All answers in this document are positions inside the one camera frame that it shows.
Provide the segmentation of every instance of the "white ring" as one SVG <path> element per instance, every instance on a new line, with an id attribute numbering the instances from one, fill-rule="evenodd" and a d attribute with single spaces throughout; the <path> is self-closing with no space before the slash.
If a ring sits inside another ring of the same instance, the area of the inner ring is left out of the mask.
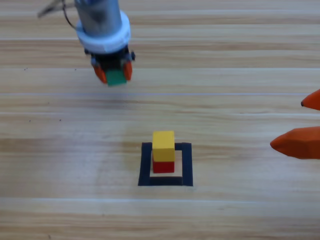
<path id="1" fill-rule="evenodd" d="M 123 11 L 120 11 L 120 14 L 122 20 L 121 29 L 112 36 L 92 37 L 83 31 L 76 31 L 82 46 L 93 54 L 111 54 L 127 46 L 131 38 L 130 21 Z M 77 23 L 77 28 L 82 29 L 80 20 Z"/>

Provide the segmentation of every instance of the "orange object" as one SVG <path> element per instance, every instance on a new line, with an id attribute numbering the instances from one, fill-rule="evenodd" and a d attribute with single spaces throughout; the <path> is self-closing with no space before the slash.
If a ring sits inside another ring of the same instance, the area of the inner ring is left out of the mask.
<path id="1" fill-rule="evenodd" d="M 131 76 L 132 76 L 132 64 L 131 64 L 131 62 L 128 62 L 128 63 L 126 63 L 124 65 L 123 72 L 124 72 L 125 79 L 127 81 L 130 81 L 131 80 Z"/>
<path id="2" fill-rule="evenodd" d="M 320 126 L 295 128 L 277 137 L 271 147 L 297 159 L 320 159 Z"/>
<path id="3" fill-rule="evenodd" d="M 96 76 L 100 79 L 103 84 L 107 84 L 106 73 L 99 66 L 93 66 Z"/>
<path id="4" fill-rule="evenodd" d="M 301 102 L 302 107 L 320 111 L 320 89 L 308 95 Z"/>

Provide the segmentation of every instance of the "block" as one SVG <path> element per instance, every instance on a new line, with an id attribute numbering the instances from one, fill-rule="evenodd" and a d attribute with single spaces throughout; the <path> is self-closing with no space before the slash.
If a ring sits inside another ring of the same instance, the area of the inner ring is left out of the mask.
<path id="1" fill-rule="evenodd" d="M 175 133 L 173 131 L 153 133 L 152 156 L 155 162 L 175 162 Z"/>
<path id="2" fill-rule="evenodd" d="M 154 161 L 152 158 L 152 167 L 154 174 L 170 174 L 175 172 L 174 161 Z"/>
<path id="3" fill-rule="evenodd" d="M 109 70 L 105 75 L 110 87 L 127 83 L 125 74 L 121 70 Z"/>
<path id="4" fill-rule="evenodd" d="M 320 126 L 295 128 L 278 136 L 271 147 L 297 159 L 320 159 Z"/>

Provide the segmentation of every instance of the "metal cylinder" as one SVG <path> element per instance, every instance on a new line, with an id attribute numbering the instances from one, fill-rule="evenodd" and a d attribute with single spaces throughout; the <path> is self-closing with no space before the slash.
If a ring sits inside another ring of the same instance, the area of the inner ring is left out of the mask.
<path id="1" fill-rule="evenodd" d="M 107 37 L 122 27 L 118 0 L 74 0 L 85 33 Z"/>

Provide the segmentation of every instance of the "cable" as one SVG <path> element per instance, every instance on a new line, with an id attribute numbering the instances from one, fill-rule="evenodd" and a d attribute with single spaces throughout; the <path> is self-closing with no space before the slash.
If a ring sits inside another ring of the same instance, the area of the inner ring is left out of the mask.
<path id="1" fill-rule="evenodd" d="M 63 10 L 64 18 L 65 18 L 65 20 L 68 22 L 68 24 L 69 24 L 74 30 L 84 33 L 85 31 L 84 31 L 82 28 L 76 27 L 76 26 L 74 26 L 74 25 L 70 22 L 70 20 L 69 20 L 69 18 L 68 18 L 68 16 L 67 16 L 67 11 L 66 11 L 66 8 L 67 8 L 66 0 L 61 0 L 61 3 L 62 3 L 62 10 Z"/>

